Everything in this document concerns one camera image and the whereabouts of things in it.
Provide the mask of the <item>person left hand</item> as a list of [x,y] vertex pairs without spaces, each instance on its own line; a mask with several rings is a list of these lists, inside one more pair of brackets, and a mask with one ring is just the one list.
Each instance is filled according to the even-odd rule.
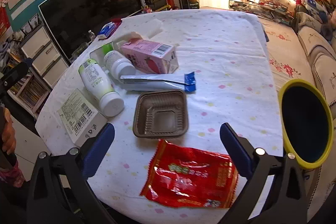
[[15,129],[13,128],[13,121],[11,114],[7,108],[4,108],[3,115],[5,118],[5,126],[1,134],[3,141],[2,151],[10,155],[15,152],[17,141],[15,139]]

